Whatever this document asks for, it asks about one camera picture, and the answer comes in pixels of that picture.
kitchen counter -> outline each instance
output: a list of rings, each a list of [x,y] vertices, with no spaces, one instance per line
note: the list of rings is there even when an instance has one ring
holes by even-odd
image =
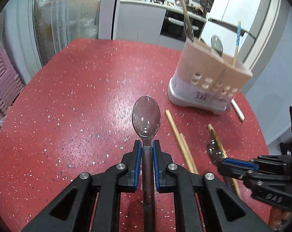
[[[169,11],[173,11],[179,14],[184,14],[183,10],[181,7],[172,7],[166,4],[159,4],[159,3],[152,3],[152,2],[145,2],[142,0],[120,0],[121,3],[135,3],[135,4],[142,4],[142,5],[149,5],[149,6],[156,6],[160,8],[165,8]],[[192,12],[188,12],[189,16],[193,19],[199,20],[201,22],[206,22],[206,19],[204,17],[201,17],[199,15],[196,15]]]
[[[131,41],[78,39],[57,53],[21,92],[0,130],[0,215],[12,232],[20,231],[81,172],[102,173],[132,150],[138,136],[131,112],[135,101],[158,101],[161,126],[154,139],[173,161],[184,165],[164,116],[170,109],[186,136],[200,174],[217,169],[206,153],[206,125],[212,123],[230,157],[267,154],[259,124],[239,93],[246,116],[223,115],[169,102],[167,85],[180,51]],[[264,221],[270,207],[250,197],[240,181],[243,201]],[[174,231],[173,194],[155,192],[156,229]],[[120,232],[143,231],[142,190],[122,194]]]

red table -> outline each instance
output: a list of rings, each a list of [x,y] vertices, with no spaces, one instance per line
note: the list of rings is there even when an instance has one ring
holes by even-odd
[[[81,172],[104,172],[132,150],[138,138],[131,111],[142,95],[157,100],[162,124],[155,139],[184,164],[164,116],[170,109],[186,136],[200,174],[217,170],[206,154],[212,123],[230,157],[268,154],[255,115],[240,93],[246,121],[234,110],[221,116],[172,105],[166,95],[180,52],[128,41],[76,40],[58,53],[26,86],[10,108],[0,131],[0,215],[12,232],[20,231]],[[268,221],[269,206],[243,200]],[[175,228],[172,194],[155,194],[156,228]],[[122,194],[119,229],[143,231],[142,192]]]

metal bolt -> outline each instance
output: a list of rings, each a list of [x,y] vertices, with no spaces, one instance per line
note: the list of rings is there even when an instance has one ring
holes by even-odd
[[[119,163],[119,164],[116,165],[116,168],[119,169],[119,170],[122,170],[122,169],[126,168],[126,165],[124,163]]]
[[[169,164],[167,167],[168,167],[170,170],[176,170],[176,169],[178,168],[178,166],[177,166],[176,164],[174,164],[174,163]]]
[[[81,178],[82,180],[85,180],[85,179],[87,179],[88,177],[89,177],[89,173],[84,172],[84,173],[81,173],[81,174],[80,174],[80,178]]]
[[[205,178],[208,179],[209,181],[211,181],[215,178],[215,176],[213,173],[206,173]]]

